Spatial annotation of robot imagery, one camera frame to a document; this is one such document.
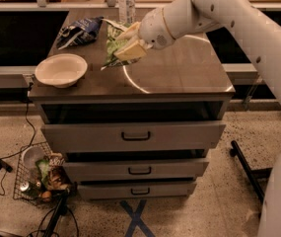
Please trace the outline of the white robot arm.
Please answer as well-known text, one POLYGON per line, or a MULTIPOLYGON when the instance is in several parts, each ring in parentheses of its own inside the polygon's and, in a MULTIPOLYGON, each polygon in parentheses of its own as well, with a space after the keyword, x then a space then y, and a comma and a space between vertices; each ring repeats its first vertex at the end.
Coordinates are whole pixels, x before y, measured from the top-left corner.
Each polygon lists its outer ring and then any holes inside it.
MULTIPOLYGON (((281 105, 281 27, 248 0, 175 0, 120 35, 127 44, 114 55, 121 61, 140 58, 149 48, 217 27, 229 31, 281 105)), ((281 153, 269 176, 257 237, 281 237, 281 153)))

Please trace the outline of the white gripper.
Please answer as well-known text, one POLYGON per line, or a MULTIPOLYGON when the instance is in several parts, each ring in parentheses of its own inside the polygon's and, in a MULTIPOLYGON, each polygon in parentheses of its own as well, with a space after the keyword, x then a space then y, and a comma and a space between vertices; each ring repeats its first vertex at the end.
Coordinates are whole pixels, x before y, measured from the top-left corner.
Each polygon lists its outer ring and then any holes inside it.
POLYGON ((116 40, 135 40, 114 53, 114 56, 120 61, 145 56, 147 54, 147 44, 153 49, 163 49, 175 42, 168 29, 163 8, 150 11, 141 23, 133 23, 116 40))

